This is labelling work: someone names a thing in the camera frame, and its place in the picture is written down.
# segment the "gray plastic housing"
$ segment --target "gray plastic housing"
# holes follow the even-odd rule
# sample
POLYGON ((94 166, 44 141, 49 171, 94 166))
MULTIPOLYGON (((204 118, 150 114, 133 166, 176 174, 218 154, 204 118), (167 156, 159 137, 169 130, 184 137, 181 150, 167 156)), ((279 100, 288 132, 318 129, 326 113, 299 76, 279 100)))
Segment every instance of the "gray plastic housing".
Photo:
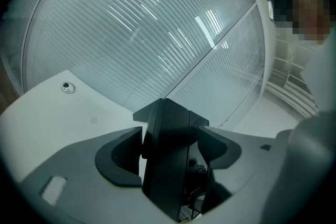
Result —
MULTIPOLYGON (((211 130, 240 145, 240 158, 215 169, 215 181, 232 196, 198 223, 283 223, 294 216, 327 176, 335 160, 335 113, 321 113, 275 139, 211 130), (269 150, 260 148, 270 145, 269 150)), ((35 169, 21 184, 31 205, 52 223, 174 223, 140 187, 118 187, 96 169, 95 154, 136 128, 71 144, 35 169), (55 206, 40 192, 53 176, 67 183, 55 206)))

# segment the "ribbed plastic surface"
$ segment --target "ribbed plastic surface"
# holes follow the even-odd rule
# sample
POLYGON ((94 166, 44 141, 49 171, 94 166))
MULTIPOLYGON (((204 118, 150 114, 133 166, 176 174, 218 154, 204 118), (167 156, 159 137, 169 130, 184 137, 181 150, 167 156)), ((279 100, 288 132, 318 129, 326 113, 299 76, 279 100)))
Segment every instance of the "ribbed plastic surface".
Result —
POLYGON ((38 0, 11 0, 3 16, 0 43, 12 71, 21 84, 21 52, 25 31, 38 0))
MULTIPOLYGON (((136 111, 181 81, 183 72, 211 50, 196 17, 216 43, 223 37, 225 27, 238 19, 237 14, 253 3, 254 0, 43 0, 35 24, 29 29, 26 89, 69 69, 107 98, 136 111)), ((262 36, 262 29, 258 31, 250 33, 249 38, 262 36)), ((234 42, 237 41, 232 40, 228 52, 233 51, 234 42)), ((237 61, 236 65, 247 67, 253 53, 256 51, 245 45, 231 58, 237 61)))
POLYGON ((226 121, 219 128, 232 131, 248 114, 248 112, 251 110, 251 108, 255 105, 260 97, 263 75, 264 72, 260 74, 257 82, 251 85, 253 86, 253 88, 251 89, 247 97, 239 105, 239 107, 232 113, 232 115, 230 115, 229 118, 226 119, 226 121))
POLYGON ((256 6, 172 100, 209 119, 210 126, 221 126, 248 96, 264 69, 262 30, 256 6))

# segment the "person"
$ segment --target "person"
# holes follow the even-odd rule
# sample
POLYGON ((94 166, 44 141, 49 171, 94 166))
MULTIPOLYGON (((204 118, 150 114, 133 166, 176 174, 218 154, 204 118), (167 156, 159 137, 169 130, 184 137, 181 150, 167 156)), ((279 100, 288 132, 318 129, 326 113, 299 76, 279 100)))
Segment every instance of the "person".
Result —
POLYGON ((301 76, 319 111, 336 110, 336 27, 331 0, 268 0, 270 19, 279 27, 292 27, 305 44, 322 45, 301 76))
POLYGON ((288 27, 300 39, 323 44, 335 26, 335 9, 330 0, 274 0, 274 23, 288 27))

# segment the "white base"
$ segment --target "white base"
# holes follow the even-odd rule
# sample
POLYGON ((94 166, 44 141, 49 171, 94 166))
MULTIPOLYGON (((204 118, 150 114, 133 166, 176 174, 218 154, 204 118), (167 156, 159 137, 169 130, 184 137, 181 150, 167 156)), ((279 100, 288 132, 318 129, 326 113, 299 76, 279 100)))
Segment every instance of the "white base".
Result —
MULTIPOLYGON (((64 71, 34 87, 0 116, 0 150, 9 172, 21 182, 31 171, 63 147, 130 127, 132 112, 100 95, 64 71), (63 82, 76 86, 73 94, 63 82)), ((143 178, 145 160, 140 158, 143 178)))

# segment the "gray panel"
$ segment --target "gray panel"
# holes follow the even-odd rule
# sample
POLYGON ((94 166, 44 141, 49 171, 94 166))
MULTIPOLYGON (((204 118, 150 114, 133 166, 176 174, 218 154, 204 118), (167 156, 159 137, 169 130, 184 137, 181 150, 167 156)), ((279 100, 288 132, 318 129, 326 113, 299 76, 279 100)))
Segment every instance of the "gray panel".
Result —
POLYGON ((242 148, 241 156, 232 166, 227 169, 214 170, 215 180, 221 183, 230 193, 237 193, 258 171, 262 160, 269 156, 269 151, 262 150, 260 147, 263 145, 272 147, 275 139, 239 134, 213 127, 203 128, 236 142, 242 148))
POLYGON ((287 60, 288 58, 288 43, 277 40, 276 57, 287 60))
POLYGON ((298 66, 305 67, 309 62, 314 52, 308 49, 304 49, 302 47, 297 47, 295 49, 295 55, 293 57, 292 62, 298 66))
POLYGON ((32 171, 22 182, 21 188, 30 199, 41 199, 39 194, 50 178, 61 176, 68 180, 55 210, 74 220, 101 224, 120 223, 121 220, 124 223, 172 223, 144 195, 142 188, 117 187, 96 168, 94 158, 103 145, 138 128, 113 132, 64 147, 32 171))
MULTIPOLYGON (((224 130, 217 131, 217 133, 223 136, 227 134, 224 130)), ((258 163, 254 165, 255 171, 248 169, 251 175, 248 183, 209 214, 203 215, 202 221, 204 223, 257 224, 260 222, 266 199, 280 172, 289 135, 290 131, 283 131, 277 135, 270 151, 267 152, 268 154, 264 158, 259 158, 258 163)), ((224 174, 223 170, 214 171, 216 181, 223 186, 229 183, 224 174)))

